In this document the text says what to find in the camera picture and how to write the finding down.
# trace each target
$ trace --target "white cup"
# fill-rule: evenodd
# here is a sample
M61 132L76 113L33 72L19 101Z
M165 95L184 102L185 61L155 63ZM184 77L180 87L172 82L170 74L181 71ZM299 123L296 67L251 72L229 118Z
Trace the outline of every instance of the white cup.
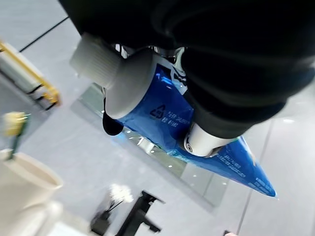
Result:
M33 227L34 233L28 235L45 235L62 211L50 200L63 181L47 166L23 153L7 160L10 151L0 151L0 236L19 236L27 226L26 219L40 213L44 215L37 221L39 227Z

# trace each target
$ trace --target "white tube cap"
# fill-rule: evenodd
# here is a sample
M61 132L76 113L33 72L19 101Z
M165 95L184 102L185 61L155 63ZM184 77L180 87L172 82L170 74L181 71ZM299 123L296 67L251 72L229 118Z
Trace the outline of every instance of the white tube cap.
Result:
M84 33L70 65L79 76L88 77L109 89L123 60L118 52L103 45L100 39Z

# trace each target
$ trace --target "recycling symbol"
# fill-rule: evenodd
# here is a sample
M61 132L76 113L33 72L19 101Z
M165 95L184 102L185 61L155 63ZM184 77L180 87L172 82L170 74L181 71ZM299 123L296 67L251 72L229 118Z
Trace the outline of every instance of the recycling symbol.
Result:
M153 117L156 117L157 119L161 119L164 115L164 111L165 111L165 105L160 105L156 109L153 109L152 111L150 111L150 115L152 115Z

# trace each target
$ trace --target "white flower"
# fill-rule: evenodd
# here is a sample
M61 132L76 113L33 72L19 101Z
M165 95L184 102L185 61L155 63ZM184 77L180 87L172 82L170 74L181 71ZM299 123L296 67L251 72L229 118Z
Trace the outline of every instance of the white flower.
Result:
M112 184L110 186L110 190L111 190L110 196L112 200L114 200L116 203L119 202L131 203L133 201L131 190L126 185Z

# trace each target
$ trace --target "yellow railing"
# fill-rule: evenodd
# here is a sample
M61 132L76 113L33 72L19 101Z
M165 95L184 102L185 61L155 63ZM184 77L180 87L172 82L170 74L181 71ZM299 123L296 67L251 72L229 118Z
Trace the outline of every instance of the yellow railing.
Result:
M43 76L39 75L36 71L25 64L15 52L8 48L5 43L0 41L0 50L7 53L17 64L19 64L25 71L34 77L42 86L46 87L47 91L43 93L43 97L52 104L60 105L60 96L58 90L53 87L48 81L46 81Z

